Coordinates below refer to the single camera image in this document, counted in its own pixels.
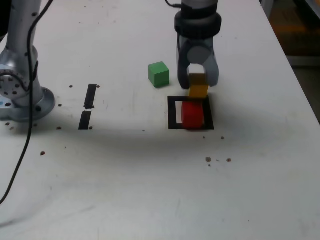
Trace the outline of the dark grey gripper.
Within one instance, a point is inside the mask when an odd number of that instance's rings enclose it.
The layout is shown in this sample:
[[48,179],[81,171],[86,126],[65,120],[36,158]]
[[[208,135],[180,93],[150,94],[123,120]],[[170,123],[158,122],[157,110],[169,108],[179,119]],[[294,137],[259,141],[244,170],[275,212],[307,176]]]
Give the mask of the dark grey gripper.
[[181,35],[177,37],[177,78],[182,89],[190,88],[188,76],[190,63],[203,67],[206,82],[210,87],[218,84],[219,67],[213,48],[212,37],[206,39],[190,39]]

